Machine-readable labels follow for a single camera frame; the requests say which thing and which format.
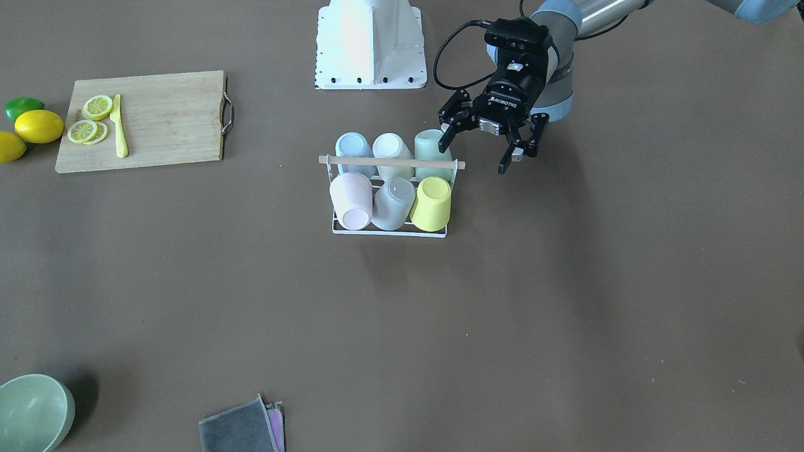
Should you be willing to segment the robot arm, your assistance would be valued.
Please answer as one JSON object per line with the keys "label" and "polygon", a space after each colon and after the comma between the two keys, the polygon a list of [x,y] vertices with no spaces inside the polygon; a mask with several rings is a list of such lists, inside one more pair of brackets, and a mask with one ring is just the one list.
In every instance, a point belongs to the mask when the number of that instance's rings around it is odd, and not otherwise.
{"label": "robot arm", "polygon": [[580,35],[574,101],[536,158],[498,175],[504,140],[463,132],[463,183],[778,184],[802,180],[802,19],[739,18],[738,1],[636,2]]}

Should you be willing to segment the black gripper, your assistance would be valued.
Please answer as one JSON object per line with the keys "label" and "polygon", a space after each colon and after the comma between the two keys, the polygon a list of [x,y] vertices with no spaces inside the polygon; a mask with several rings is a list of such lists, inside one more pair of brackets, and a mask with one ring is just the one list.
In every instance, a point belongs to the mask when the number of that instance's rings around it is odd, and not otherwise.
{"label": "black gripper", "polygon": [[459,89],[444,103],[438,115],[438,151],[444,154],[459,132],[480,129],[508,142],[497,166],[499,175],[525,156],[537,157],[549,115],[531,110],[549,78],[548,61],[500,61],[481,94],[472,99],[466,89]]}

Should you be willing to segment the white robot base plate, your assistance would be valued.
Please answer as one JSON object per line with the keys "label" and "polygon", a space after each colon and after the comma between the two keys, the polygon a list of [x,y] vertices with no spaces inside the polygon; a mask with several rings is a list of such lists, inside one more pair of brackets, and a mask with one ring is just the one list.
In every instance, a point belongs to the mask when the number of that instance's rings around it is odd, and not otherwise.
{"label": "white robot base plate", "polygon": [[426,86],[422,13],[408,1],[330,1],[318,10],[316,44],[316,89]]}

